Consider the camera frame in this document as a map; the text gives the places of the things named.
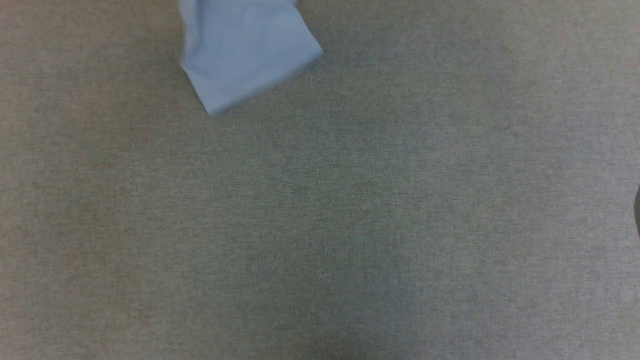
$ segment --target light blue cloth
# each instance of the light blue cloth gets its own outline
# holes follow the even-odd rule
[[[210,114],[322,55],[295,0],[180,0],[181,65]]]

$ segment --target gray fabric surface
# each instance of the gray fabric surface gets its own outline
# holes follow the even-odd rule
[[[638,2],[300,11],[209,117],[174,0],[0,1],[0,358],[638,359]]]

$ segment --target cloth fold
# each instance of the cloth fold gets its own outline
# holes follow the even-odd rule
[[[208,113],[281,82],[322,55],[295,2],[180,0],[180,62]]]

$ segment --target gray textile background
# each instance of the gray textile background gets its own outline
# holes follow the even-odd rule
[[[0,358],[638,359],[636,0],[324,0],[209,117],[174,0],[0,1]]]

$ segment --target blue fabric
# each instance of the blue fabric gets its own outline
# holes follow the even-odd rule
[[[180,0],[181,65],[217,113],[280,82],[322,49],[295,0]]]

